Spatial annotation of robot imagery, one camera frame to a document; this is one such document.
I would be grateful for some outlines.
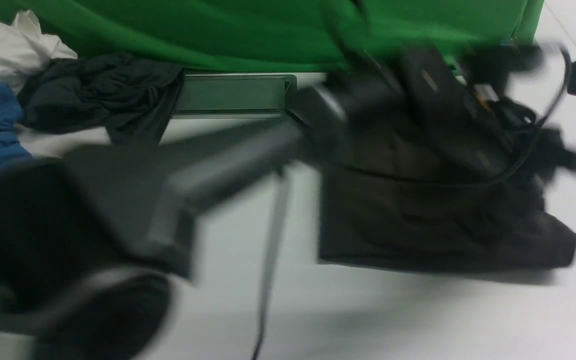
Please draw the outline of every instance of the cable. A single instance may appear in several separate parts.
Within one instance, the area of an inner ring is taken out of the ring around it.
[[[286,213],[288,212],[288,196],[290,195],[291,182],[284,174],[283,169],[277,171],[277,174],[279,175],[280,186],[274,199],[265,257],[263,258],[261,286],[259,287],[258,333],[254,351],[250,358],[251,360],[258,360],[264,340],[266,339],[268,306],[270,305],[270,295],[273,292],[275,269],[277,268],[277,258],[279,257],[279,245],[281,245],[282,233],[286,225]]]
[[[345,41],[339,29],[338,12],[334,11],[336,7],[332,4],[338,5],[337,1],[319,0],[319,13],[322,15],[322,21],[327,34],[332,39],[336,48],[338,48],[343,59],[352,66],[359,66],[365,63],[363,55],[352,49]],[[366,6],[361,0],[350,0],[350,4],[359,14],[362,24],[368,29],[368,14],[366,14]]]
[[[539,141],[542,128],[544,127],[546,122],[551,118],[553,112],[557,108],[557,105],[560,104],[564,94],[566,93],[566,89],[568,88],[568,85],[570,83],[570,76],[572,75],[572,59],[570,58],[570,53],[567,50],[567,48],[561,46],[559,50],[565,63],[564,79],[562,85],[557,95],[554,97],[552,103],[547,108],[545,114],[534,124],[534,128],[532,130],[532,137],[530,139],[530,142],[528,142],[526,148],[523,150],[521,155],[519,155],[517,160],[515,160],[515,162],[511,166],[509,166],[505,171],[503,171],[503,173],[500,173],[496,176],[478,182],[450,183],[450,182],[436,182],[431,180],[419,180],[417,178],[397,177],[381,171],[367,170],[348,164],[339,164],[339,166],[341,166],[346,171],[368,176],[371,178],[389,180],[391,182],[397,182],[397,183],[426,185],[428,187],[437,187],[437,188],[480,188],[480,187],[489,187],[504,182],[512,175],[514,175],[519,170],[519,168],[523,166],[526,160],[528,160],[528,157],[530,157],[531,153],[535,149],[535,146],[537,145],[537,142]]]

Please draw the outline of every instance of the green backdrop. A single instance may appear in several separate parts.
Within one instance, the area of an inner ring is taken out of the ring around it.
[[[370,36],[348,0],[343,33],[371,53],[430,40],[450,55],[468,43],[532,40],[544,0],[364,0]],[[80,55],[126,50],[219,71],[320,71],[341,55],[319,0],[0,0],[0,21],[31,9],[44,32]]]

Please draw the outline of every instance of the black fabric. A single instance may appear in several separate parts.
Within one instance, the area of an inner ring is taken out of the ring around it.
[[[126,53],[54,60],[18,94],[21,124],[50,134],[105,126],[113,144],[158,144],[181,94],[183,70]]]
[[[420,180],[474,176],[387,125],[355,139],[347,161]],[[563,147],[558,130],[547,129],[520,171],[496,186],[446,189],[329,169],[322,183],[319,259],[442,273],[570,266],[576,234],[545,211],[544,188],[558,167],[576,171],[576,153]]]

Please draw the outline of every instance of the white floor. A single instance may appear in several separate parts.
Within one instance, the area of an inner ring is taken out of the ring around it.
[[[576,59],[575,2],[547,2],[537,38],[563,41]],[[554,54],[546,69],[517,79],[513,95],[543,109],[562,74]],[[576,98],[564,100],[554,123],[576,144]],[[166,138],[198,125],[174,121]],[[105,141],[103,132],[86,137]],[[35,153],[55,153],[67,144],[27,143]],[[557,271],[550,285],[317,265],[319,178],[303,166],[290,173],[294,193],[263,359],[576,360],[576,264]],[[274,185],[267,180],[206,220],[197,287],[178,282],[176,313],[143,359],[250,358]],[[576,230],[576,178],[558,178],[548,207]]]

